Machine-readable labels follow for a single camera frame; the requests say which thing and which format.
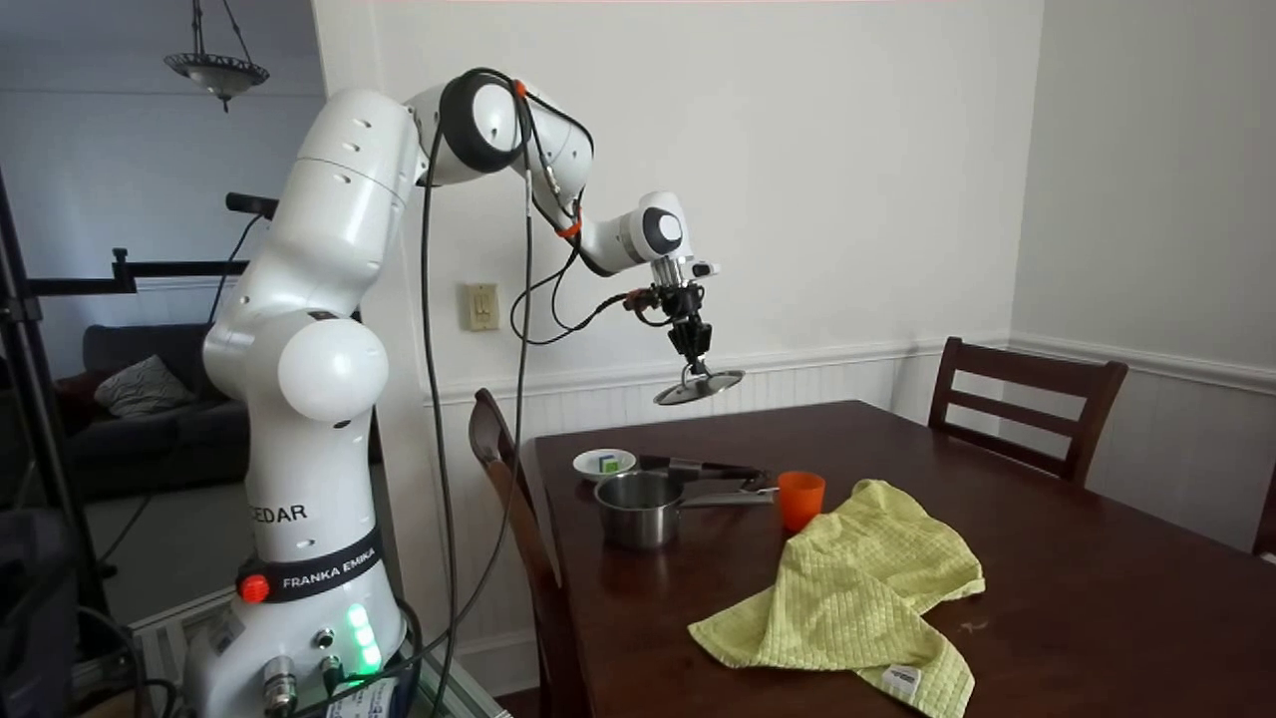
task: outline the tabletop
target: tabletop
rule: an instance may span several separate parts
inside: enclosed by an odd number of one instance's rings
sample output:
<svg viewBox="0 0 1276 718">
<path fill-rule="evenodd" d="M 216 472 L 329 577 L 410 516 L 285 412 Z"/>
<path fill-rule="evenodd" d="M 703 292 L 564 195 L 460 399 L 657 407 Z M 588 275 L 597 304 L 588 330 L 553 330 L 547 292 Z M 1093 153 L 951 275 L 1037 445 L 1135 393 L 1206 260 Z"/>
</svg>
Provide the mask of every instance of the tabletop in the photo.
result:
<svg viewBox="0 0 1276 718">
<path fill-rule="evenodd" d="M 1276 714 L 1271 565 L 879 407 L 819 403 L 533 437 L 597 718 L 908 708 L 855 673 L 719 666 L 685 626 L 773 581 L 773 512 L 697 508 L 674 548 L 614 550 L 572 466 L 589 445 L 822 472 L 826 508 L 858 480 L 908 490 L 988 577 L 927 613 L 973 666 L 969 714 Z"/>
</svg>

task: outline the wooden chair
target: wooden chair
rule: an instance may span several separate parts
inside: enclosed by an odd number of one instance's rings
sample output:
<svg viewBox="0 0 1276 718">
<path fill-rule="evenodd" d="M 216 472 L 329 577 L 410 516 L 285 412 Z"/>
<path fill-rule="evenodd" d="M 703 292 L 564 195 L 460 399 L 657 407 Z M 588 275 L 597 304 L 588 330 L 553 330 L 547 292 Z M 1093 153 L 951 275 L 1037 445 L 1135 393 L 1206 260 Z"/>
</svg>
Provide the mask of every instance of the wooden chair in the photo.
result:
<svg viewBox="0 0 1276 718">
<path fill-rule="evenodd" d="M 517 541 L 523 576 L 529 586 L 533 638 L 537 638 L 543 714 L 547 718 L 588 718 L 589 702 L 588 702 L 588 686 L 581 686 L 581 669 L 579 669 L 565 595 L 564 595 L 560 572 L 552 561 L 552 550 L 543 541 L 543 532 L 533 522 L 529 486 L 525 486 L 505 413 L 488 388 L 476 392 L 471 449 L 483 464 L 496 496 L 504 497 L 505 522 Z"/>
<path fill-rule="evenodd" d="M 1262 516 L 1262 533 L 1252 540 L 1252 553 L 1276 565 L 1276 472 L 1270 482 L 1270 501 Z"/>
<path fill-rule="evenodd" d="M 977 393 L 969 388 L 959 388 L 959 373 L 997 379 L 1007 393 Z M 1057 473 L 1073 486 L 1085 486 L 1093 449 L 1101 441 L 1101 431 L 1109 423 L 1122 381 L 1124 381 L 1124 361 L 1073 361 L 1073 357 L 1044 357 L 1044 355 L 1022 355 L 1022 352 L 995 352 L 995 348 L 961 344 L 952 336 L 945 344 L 943 373 L 935 388 L 929 427 L 937 436 L 977 441 L 987 449 L 997 449 L 1044 473 Z M 1082 412 L 1053 413 L 1053 412 L 1017 403 L 1017 388 L 1082 399 Z M 1007 431 L 952 423 L 952 407 L 1057 436 L 1065 445 L 1062 455 L 1053 455 Z"/>
</svg>

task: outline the light fixture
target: light fixture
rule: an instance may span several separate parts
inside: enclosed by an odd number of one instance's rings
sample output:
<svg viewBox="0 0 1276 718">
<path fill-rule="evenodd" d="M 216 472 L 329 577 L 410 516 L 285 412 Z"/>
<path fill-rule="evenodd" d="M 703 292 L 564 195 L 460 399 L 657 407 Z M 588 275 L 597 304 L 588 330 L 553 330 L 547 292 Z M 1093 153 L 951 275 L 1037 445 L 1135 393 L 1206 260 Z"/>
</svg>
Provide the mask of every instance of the light fixture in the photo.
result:
<svg viewBox="0 0 1276 718">
<path fill-rule="evenodd" d="M 225 8 L 242 57 L 204 50 L 204 8 L 200 0 L 190 0 L 190 50 L 170 50 L 165 57 L 165 62 L 185 78 L 206 89 L 216 100 L 225 100 L 225 111 L 232 111 L 232 96 L 264 85 L 270 72 L 252 58 L 232 0 L 225 0 Z"/>
</svg>

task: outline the wall outlet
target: wall outlet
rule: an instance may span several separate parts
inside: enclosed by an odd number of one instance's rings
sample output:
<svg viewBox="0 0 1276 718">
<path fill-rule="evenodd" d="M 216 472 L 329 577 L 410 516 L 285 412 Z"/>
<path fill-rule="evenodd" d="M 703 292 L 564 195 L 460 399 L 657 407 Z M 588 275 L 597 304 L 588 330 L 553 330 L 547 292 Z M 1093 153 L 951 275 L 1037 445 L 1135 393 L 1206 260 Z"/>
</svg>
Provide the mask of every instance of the wall outlet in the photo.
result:
<svg viewBox="0 0 1276 718">
<path fill-rule="evenodd" d="M 499 307 L 496 283 L 464 283 L 464 330 L 499 330 Z"/>
</svg>

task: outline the towel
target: towel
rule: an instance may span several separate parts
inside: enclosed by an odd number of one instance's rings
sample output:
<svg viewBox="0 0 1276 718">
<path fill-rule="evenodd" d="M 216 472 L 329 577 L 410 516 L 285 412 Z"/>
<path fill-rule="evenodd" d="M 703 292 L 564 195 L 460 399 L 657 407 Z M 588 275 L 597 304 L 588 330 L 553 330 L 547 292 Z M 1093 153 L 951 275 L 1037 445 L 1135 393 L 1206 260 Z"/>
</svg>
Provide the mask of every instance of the towel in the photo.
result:
<svg viewBox="0 0 1276 718">
<path fill-rule="evenodd" d="M 786 541 L 770 591 L 692 622 L 692 638 L 730 669 L 855 669 L 921 714 L 959 718 L 973 673 L 921 613 L 980 591 L 987 572 L 952 528 L 862 480 Z"/>
</svg>

